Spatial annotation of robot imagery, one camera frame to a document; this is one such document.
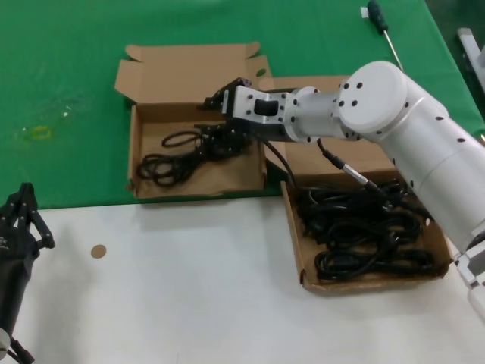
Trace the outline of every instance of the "open cardboard box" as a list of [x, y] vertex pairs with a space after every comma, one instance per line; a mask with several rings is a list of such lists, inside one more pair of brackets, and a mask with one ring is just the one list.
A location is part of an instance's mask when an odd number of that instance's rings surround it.
[[[321, 92], [336, 92], [339, 84], [345, 78], [341, 76], [276, 78], [263, 80], [259, 85], [261, 89], [313, 86]], [[402, 180], [392, 162], [376, 144], [365, 140], [346, 142], [334, 138], [324, 138], [324, 145], [333, 154], [338, 155], [373, 182], [379, 183], [394, 178]], [[353, 178], [336, 169], [322, 156], [316, 144], [275, 143], [275, 146], [288, 161], [297, 183], [301, 186], [311, 186], [325, 182], [349, 188], [358, 188], [358, 183]], [[283, 167], [269, 150], [266, 151], [266, 155], [268, 160], [275, 165]], [[314, 266], [314, 258], [319, 252], [324, 251], [326, 246], [317, 245], [313, 239], [305, 236], [304, 227], [296, 212], [295, 197], [298, 192], [285, 182], [281, 185], [289, 229], [293, 240], [299, 281], [305, 289], [323, 292], [383, 290], [442, 278], [447, 273], [449, 264], [452, 262], [452, 255], [443, 232], [435, 222], [429, 221], [429, 224], [426, 225], [426, 221], [422, 221], [423, 231], [421, 236], [414, 243], [414, 246], [409, 244], [406, 248], [419, 247], [430, 250], [436, 260], [437, 273], [435, 276], [398, 278], [391, 275], [367, 274], [354, 281], [335, 282], [319, 280]]]
[[253, 85], [271, 77], [259, 43], [140, 47], [129, 45], [132, 61], [122, 60], [114, 88], [136, 102], [132, 107], [128, 160], [129, 188], [136, 198], [210, 195], [264, 188], [263, 149], [254, 142], [241, 156], [199, 167], [184, 184], [170, 188], [141, 180], [136, 167], [149, 153], [180, 154], [192, 146], [166, 149], [168, 135], [193, 130], [194, 124], [219, 124], [217, 111], [198, 109], [205, 98], [237, 77]]

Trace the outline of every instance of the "screwdriver shaft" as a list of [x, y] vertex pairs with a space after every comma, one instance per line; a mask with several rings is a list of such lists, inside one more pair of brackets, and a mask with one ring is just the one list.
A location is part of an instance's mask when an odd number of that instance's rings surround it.
[[384, 30], [384, 36], [386, 37], [387, 42], [389, 43], [389, 47], [391, 47], [391, 51], [393, 51], [394, 58], [396, 59], [397, 64], [399, 65], [399, 68], [401, 68], [401, 71], [404, 72], [404, 68], [402, 67], [402, 63], [399, 60], [399, 57], [397, 56], [396, 50], [394, 49], [394, 45], [391, 42], [391, 38], [389, 38], [389, 34], [387, 34], [387, 31], [386, 30]]

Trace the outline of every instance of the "white table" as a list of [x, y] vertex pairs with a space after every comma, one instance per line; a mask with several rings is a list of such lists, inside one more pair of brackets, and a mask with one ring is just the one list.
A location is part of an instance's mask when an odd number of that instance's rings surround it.
[[407, 290], [305, 291], [278, 198], [42, 216], [57, 247], [34, 265], [15, 331], [39, 364], [485, 362], [454, 266]]

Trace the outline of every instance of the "brown circle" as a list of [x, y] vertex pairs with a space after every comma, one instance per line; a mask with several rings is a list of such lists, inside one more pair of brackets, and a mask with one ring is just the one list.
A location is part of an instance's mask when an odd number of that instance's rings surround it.
[[96, 245], [91, 249], [91, 257], [94, 259], [100, 259], [106, 254], [106, 246], [104, 245]]

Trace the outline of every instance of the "green cloth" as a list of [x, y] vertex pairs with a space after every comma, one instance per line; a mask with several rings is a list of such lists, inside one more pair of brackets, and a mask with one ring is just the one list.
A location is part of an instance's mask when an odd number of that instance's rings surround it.
[[[474, 136], [483, 122], [422, 0], [380, 0], [407, 74]], [[31, 181], [43, 208], [132, 203], [130, 110], [113, 89], [127, 44], [259, 41], [275, 77], [393, 61], [365, 0], [43, 0], [0, 14], [0, 201]], [[270, 176], [266, 194], [279, 192]], [[232, 194], [231, 196], [257, 196]]]

